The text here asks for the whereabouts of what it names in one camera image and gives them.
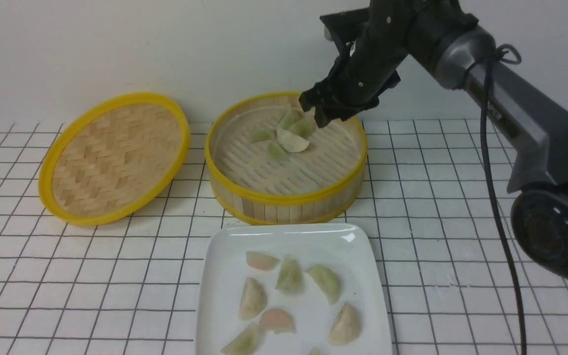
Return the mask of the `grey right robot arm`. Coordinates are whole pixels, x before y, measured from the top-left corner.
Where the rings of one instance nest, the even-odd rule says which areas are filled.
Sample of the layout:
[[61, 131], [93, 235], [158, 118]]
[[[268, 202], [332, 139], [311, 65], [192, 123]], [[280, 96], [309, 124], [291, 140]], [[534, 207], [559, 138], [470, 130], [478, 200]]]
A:
[[377, 107], [412, 56], [443, 88], [464, 90], [512, 145], [512, 232], [535, 263], [568, 280], [568, 111], [510, 68], [518, 50], [496, 45], [457, 0], [372, 0], [320, 20], [339, 55], [298, 99], [318, 127]]

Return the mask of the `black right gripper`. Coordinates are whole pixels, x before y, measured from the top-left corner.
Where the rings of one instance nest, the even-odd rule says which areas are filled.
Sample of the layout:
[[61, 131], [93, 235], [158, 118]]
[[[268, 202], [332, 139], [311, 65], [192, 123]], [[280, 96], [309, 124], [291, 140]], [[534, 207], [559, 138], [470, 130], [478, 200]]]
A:
[[339, 53], [325, 85], [302, 92], [304, 112], [314, 110], [318, 128], [376, 108], [380, 95], [399, 82], [396, 69], [408, 55], [404, 41], [415, 13], [412, 0], [372, 0], [369, 22]]

